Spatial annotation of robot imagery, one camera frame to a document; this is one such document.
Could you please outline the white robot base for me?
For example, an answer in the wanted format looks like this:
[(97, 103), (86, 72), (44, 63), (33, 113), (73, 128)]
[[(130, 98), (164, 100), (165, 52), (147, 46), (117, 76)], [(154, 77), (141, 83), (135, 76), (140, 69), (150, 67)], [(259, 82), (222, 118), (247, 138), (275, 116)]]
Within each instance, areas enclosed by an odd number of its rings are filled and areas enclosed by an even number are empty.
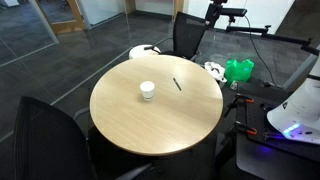
[(286, 139), (320, 144), (320, 57), (301, 86), (267, 113), (267, 120)]

